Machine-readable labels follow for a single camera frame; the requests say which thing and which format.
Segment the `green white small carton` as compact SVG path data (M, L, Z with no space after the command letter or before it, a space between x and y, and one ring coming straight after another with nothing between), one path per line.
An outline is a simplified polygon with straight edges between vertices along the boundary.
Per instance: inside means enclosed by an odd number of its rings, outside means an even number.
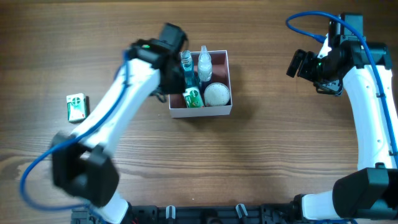
M202 108L205 106L197 86L187 88L183 93L183 98L187 108Z

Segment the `teal liquid bottle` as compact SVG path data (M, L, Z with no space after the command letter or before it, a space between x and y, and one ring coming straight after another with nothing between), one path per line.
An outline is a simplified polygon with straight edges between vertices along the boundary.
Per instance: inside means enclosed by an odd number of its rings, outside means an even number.
M181 67L183 68L186 88L199 87L199 81L194 71L192 55L189 50L184 50L181 53Z

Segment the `clear purple soap bottle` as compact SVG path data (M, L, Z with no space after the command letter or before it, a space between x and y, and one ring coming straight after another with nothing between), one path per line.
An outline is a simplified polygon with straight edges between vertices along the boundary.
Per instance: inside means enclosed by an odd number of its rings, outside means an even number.
M208 82L211 80L213 66L211 62L211 55L207 51L207 47L202 45L201 52L198 58L198 77L201 82Z

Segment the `cotton buds round container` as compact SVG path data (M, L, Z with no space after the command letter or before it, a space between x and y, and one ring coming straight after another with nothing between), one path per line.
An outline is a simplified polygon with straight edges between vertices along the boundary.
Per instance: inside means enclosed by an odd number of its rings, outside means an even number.
M216 82L207 86L204 98L206 106L225 106L228 104L231 95L226 85Z

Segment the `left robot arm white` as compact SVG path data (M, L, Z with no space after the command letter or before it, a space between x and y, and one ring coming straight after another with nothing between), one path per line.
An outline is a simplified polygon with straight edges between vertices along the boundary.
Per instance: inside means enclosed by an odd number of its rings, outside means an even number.
M104 98L69 136L57 134L52 146L53 183L106 223L125 223L129 203L117 191L112 162L119 138L147 97L183 93L181 40L140 39L124 61Z

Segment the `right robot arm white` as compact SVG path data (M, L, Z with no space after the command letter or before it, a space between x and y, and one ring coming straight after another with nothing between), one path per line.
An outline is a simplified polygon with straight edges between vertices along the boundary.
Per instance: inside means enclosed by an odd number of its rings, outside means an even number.
M298 49L287 75L312 82L324 94L347 92L358 139L358 170L329 191L298 196L295 220L396 220L397 113L387 45L346 40L325 43L319 54Z

